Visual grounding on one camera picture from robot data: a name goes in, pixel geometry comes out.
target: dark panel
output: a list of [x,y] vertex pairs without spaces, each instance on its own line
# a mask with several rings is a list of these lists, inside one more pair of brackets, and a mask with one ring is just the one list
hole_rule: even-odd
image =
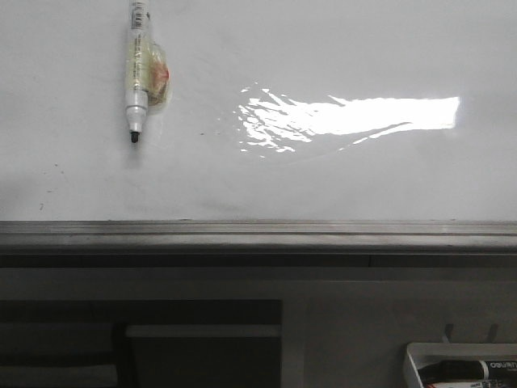
[[203,254],[4,254],[0,255],[0,268],[367,267],[368,260],[368,255],[297,252],[297,248],[292,252],[262,253],[230,253],[214,249]]
[[113,327],[111,341],[116,359],[116,376],[120,388],[139,388],[137,366],[133,354],[132,341],[126,337],[127,326],[117,324]]
[[92,302],[95,320],[131,324],[263,324],[281,321],[280,301]]
[[1,366],[27,366],[38,368],[72,368],[80,366],[112,365],[115,358],[111,352],[67,355],[0,354]]
[[141,388],[280,388],[280,339],[134,339]]
[[0,302],[0,322],[64,323],[91,321],[92,315],[89,302]]
[[371,267],[517,268],[517,255],[373,255]]

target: white surface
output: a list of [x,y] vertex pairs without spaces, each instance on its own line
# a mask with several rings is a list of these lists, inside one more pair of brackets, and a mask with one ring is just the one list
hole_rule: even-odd
[[137,146],[127,2],[0,5],[0,219],[517,220],[515,0],[154,0]]

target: white plastic holder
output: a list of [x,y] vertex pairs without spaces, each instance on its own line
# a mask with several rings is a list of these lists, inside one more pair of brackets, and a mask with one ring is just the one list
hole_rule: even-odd
[[403,366],[408,388],[423,388],[418,370],[441,360],[517,360],[517,344],[409,344]]

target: metal ledge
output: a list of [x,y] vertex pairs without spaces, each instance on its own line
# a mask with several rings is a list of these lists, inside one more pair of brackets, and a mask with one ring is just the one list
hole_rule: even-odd
[[517,222],[0,221],[0,254],[517,254]]

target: marker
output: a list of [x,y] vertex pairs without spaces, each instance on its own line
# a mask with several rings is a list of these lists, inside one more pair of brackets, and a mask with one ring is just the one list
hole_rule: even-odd
[[149,0],[130,0],[126,61],[126,116],[131,142],[137,143],[149,109],[152,49]]
[[478,382],[436,382],[427,384],[426,388],[512,388],[510,381],[505,380],[480,380]]
[[476,380],[511,380],[517,382],[517,361],[444,360],[418,371],[424,384]]

